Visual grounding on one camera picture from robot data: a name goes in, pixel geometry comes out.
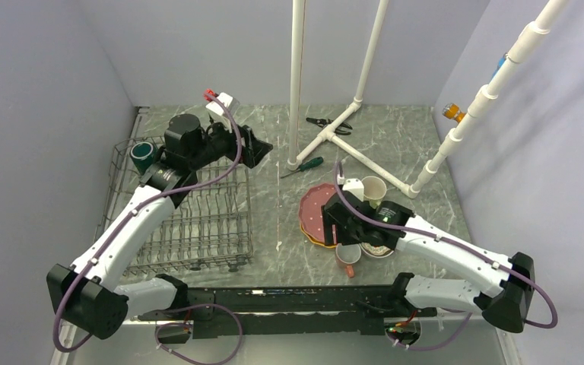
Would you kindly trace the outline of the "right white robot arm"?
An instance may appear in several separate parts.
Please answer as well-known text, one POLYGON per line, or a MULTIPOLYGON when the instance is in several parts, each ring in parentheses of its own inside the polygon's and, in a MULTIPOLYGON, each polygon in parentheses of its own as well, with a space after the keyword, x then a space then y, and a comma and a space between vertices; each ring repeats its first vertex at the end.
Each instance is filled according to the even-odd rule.
POLYGON ((434 279, 399 274, 388 297, 395 314, 440 307, 478 313, 506 332, 523 332, 534 293, 531 256, 517 252, 509 257, 478 248, 398 203, 384 201, 374 208, 350 192, 334 194, 321 210, 327 243, 369 243, 412 253, 457 276, 434 279))

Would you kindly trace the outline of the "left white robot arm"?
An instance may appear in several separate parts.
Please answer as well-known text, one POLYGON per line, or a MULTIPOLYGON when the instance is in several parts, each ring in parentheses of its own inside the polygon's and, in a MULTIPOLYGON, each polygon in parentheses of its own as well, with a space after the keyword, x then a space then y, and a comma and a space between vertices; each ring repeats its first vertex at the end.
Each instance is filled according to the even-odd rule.
POLYGON ((188 286, 169 275, 121 285, 119 282, 149 236, 193 190, 219 182, 239 164, 256 167, 273 149, 247 125, 211 122, 203 129, 192 114, 170 120, 163 144, 148 153, 149 166, 130 201, 97 241, 69 266, 54 265, 46 276, 55 312, 53 340, 69 322, 87 336, 107 339, 129 317, 160 310, 182 317, 188 286))

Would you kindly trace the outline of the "cream yellow-green cup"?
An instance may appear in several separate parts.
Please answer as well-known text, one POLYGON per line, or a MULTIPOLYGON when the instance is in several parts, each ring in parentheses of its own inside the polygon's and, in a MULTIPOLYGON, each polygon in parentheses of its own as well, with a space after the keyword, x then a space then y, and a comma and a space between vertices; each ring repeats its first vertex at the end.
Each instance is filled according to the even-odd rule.
POLYGON ((371 207, 377 208, 386 197, 387 187, 385 181, 378 176, 365 176, 361 180, 363 184, 363 199, 371 207))

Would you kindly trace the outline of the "patterned floral bowl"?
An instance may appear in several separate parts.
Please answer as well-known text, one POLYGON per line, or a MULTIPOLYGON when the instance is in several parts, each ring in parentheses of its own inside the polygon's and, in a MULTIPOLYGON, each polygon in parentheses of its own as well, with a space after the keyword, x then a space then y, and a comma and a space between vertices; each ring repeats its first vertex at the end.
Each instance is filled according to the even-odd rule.
POLYGON ((373 259, 384 259, 393 254, 393 250, 385 246, 373 246, 369 243, 360 243, 362 252, 373 259))

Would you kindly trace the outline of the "pink mug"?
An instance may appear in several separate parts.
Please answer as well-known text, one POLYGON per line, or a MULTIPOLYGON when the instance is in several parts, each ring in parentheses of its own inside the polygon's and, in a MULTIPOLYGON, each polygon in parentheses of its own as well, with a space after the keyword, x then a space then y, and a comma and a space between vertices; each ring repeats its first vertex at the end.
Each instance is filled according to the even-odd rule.
POLYGON ((360 261, 361 256, 361 249, 358 245, 338 244, 335 248, 337 265, 348 278, 355 277, 354 265, 360 261))

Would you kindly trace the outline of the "dark green mug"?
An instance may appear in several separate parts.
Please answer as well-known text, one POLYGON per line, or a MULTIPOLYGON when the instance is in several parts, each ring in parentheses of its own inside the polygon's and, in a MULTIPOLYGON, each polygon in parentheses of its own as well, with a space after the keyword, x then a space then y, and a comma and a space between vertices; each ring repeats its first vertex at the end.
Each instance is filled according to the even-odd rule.
POLYGON ((129 157, 140 176, 144 175, 150 166, 160 160, 162 147, 149 141, 141 141, 134 144, 129 152, 129 157))

